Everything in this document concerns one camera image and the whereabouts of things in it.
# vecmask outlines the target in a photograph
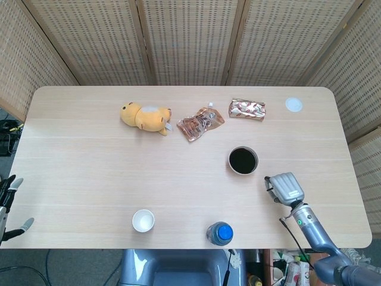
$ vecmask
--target blue bottle cap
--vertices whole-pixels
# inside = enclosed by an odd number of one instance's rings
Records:
[[[233,237],[233,229],[230,225],[223,225],[218,228],[218,237],[222,240],[231,240]]]

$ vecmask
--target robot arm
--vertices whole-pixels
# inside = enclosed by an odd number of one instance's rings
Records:
[[[23,178],[15,180],[15,177],[15,175],[12,175],[8,179],[0,182],[0,245],[2,241],[10,240],[26,232],[34,221],[34,218],[31,217],[18,229],[5,232],[5,225],[7,223],[8,213],[11,211],[14,194],[23,183]]]
[[[292,208],[293,216],[311,248],[329,254],[315,262],[319,279],[336,286],[381,286],[381,275],[361,266],[354,266],[350,259],[335,246],[308,204],[303,203],[304,192],[292,173],[265,177],[268,193],[276,203]]]

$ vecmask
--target yellow plush toy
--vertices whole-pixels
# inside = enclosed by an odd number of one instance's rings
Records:
[[[120,118],[129,126],[137,126],[139,129],[159,132],[167,136],[167,129],[172,129],[168,121],[172,112],[169,108],[140,106],[135,102],[130,102],[122,106]]]

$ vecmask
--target coffee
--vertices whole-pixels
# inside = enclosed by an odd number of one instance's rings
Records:
[[[247,175],[257,168],[258,157],[250,148],[238,147],[230,153],[229,163],[234,171]]]

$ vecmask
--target copper foil packet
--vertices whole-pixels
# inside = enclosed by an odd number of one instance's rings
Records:
[[[184,133],[189,142],[201,137],[206,131],[222,125],[225,120],[221,114],[210,107],[201,108],[195,116],[177,122],[177,127]]]
[[[263,102],[233,98],[232,103],[229,105],[229,116],[263,121],[266,115],[264,106]]]

